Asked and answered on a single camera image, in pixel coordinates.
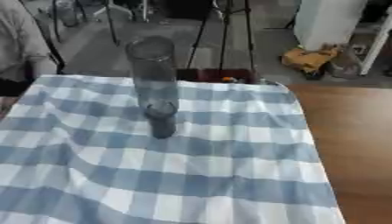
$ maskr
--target yellow object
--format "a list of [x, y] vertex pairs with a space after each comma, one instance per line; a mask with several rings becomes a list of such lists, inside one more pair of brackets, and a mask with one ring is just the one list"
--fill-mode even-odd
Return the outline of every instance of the yellow object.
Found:
[[282, 63], [309, 74], [318, 71], [326, 62], [338, 56], [338, 53], [337, 46], [325, 45], [316, 52], [307, 52], [299, 46], [285, 53], [282, 57]]

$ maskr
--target chair leg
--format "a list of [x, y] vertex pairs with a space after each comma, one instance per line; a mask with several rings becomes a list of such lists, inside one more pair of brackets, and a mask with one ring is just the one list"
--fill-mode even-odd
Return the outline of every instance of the chair leg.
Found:
[[76, 0], [76, 1], [75, 1], [75, 4], [76, 4], [76, 7], [78, 7], [78, 8], [80, 9], [81, 15], [83, 16], [83, 20], [84, 20], [84, 22], [86, 23], [86, 22], [88, 21], [88, 16], [86, 15], [86, 12], [84, 11], [84, 7], [83, 7], [83, 5], [81, 4], [81, 1]]
[[111, 11], [110, 11], [110, 7], [109, 7], [109, 0], [104, 0], [104, 3], [105, 3], [105, 8], [106, 8], [106, 14], [108, 15], [108, 25], [110, 27], [110, 33], [112, 35], [113, 42], [115, 43], [116, 46], [119, 46], [120, 41], [118, 40], [118, 38], [116, 36], [115, 27], [113, 25], [113, 19], [111, 17]]
[[57, 15], [57, 0], [52, 0], [52, 10], [53, 10], [53, 24], [54, 24], [54, 34], [57, 41], [61, 43], [61, 37], [59, 34], [59, 19]]

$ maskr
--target tripod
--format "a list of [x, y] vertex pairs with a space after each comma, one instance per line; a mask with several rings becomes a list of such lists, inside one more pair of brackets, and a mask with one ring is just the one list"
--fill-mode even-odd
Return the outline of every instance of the tripod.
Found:
[[[226, 7], [225, 10], [223, 11], [223, 35], [222, 35], [222, 42], [221, 42], [221, 48], [220, 48], [220, 63], [219, 63], [219, 74], [221, 74], [223, 65], [225, 63], [225, 52], [226, 52], [226, 43], [228, 40], [228, 26], [230, 25], [230, 17], [238, 12], [245, 11], [245, 17], [246, 17], [246, 26], [247, 26], [247, 34], [248, 34], [248, 53], [249, 53], [249, 59], [250, 59], [250, 70], [252, 74], [255, 73], [255, 61], [254, 61], [254, 46], [253, 46], [253, 40], [252, 40], [252, 30], [251, 30], [251, 25], [250, 25], [250, 6], [249, 6], [249, 0], [243, 0], [245, 3], [245, 9], [241, 10], [233, 10], [234, 8], [234, 0], [227, 0], [226, 1]], [[213, 1], [210, 3], [210, 10], [214, 7]], [[206, 16], [203, 19], [203, 22], [201, 23], [201, 26], [199, 28], [199, 34], [196, 38], [195, 43], [192, 45], [192, 53], [191, 57], [188, 61], [188, 65], [186, 68], [190, 68], [194, 55], [196, 53], [197, 48], [199, 47], [199, 43], [201, 40], [201, 37], [203, 35], [204, 29], [206, 28], [206, 23], [209, 17], [209, 12], [206, 13]]]

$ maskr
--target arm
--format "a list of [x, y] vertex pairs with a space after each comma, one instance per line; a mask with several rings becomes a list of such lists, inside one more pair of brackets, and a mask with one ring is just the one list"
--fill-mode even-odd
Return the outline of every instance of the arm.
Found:
[[2, 0], [12, 4], [12, 23], [17, 29], [21, 57], [30, 61], [35, 78], [41, 74], [56, 74], [56, 65], [49, 58], [50, 50], [34, 18], [18, 0]]

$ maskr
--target tripod leg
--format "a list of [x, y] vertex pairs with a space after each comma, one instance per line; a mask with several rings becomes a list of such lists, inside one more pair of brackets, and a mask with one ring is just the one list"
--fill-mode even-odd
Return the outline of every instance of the tripod leg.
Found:
[[252, 27], [250, 25], [250, 6], [249, 0], [245, 0], [245, 15], [247, 19], [247, 32], [248, 32], [248, 50], [249, 50], [249, 59], [250, 59], [250, 68], [252, 73], [255, 73], [255, 59], [253, 55], [254, 45], [252, 39]]
[[110, 33], [112, 34], [113, 42], [115, 43], [116, 46], [119, 46], [120, 42], [117, 39], [115, 27], [113, 26], [113, 19], [111, 17], [108, 0], [104, 0], [104, 3], [105, 3], [105, 8], [106, 8], [106, 13], [108, 15], [108, 25], [110, 27]]
[[194, 55], [196, 54], [196, 50], [197, 50], [199, 43], [200, 43], [200, 40], [201, 40], [201, 36], [203, 35], [204, 28], [206, 27], [208, 16], [209, 16], [209, 13], [207, 13], [206, 16], [203, 18], [203, 22], [201, 23], [201, 26], [199, 28], [198, 37], [196, 38], [196, 41], [192, 45], [192, 53], [191, 53], [191, 57], [188, 60], [188, 65], [186, 66], [186, 69], [189, 69], [191, 67]]
[[219, 63], [219, 72], [218, 72], [219, 76], [221, 76], [223, 64], [225, 63], [225, 51], [226, 51], [226, 42], [228, 39], [228, 26], [230, 25], [231, 8], [232, 8], [232, 0], [227, 0], [225, 15], [223, 19], [224, 30], [223, 30], [223, 37], [222, 37], [222, 46], [220, 49], [220, 63]]
[[54, 34], [56, 36], [57, 41], [61, 43], [61, 37], [59, 35], [59, 19], [57, 12], [57, 0], [52, 0], [52, 10], [53, 10], [53, 23], [54, 23]]

